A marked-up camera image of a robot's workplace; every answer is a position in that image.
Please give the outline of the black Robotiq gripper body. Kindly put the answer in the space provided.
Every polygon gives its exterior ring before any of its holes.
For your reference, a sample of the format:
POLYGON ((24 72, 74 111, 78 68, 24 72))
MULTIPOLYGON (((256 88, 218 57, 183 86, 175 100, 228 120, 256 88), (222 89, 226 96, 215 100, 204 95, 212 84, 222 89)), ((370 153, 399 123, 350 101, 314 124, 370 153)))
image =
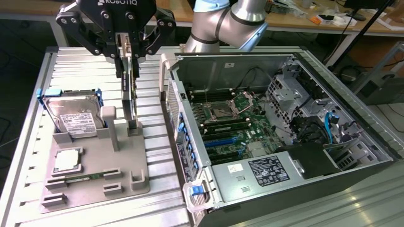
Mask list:
POLYGON ((139 22, 147 22, 156 13, 156 1, 154 0, 78 0, 80 12, 104 30, 131 35, 131 13, 146 16, 139 22))

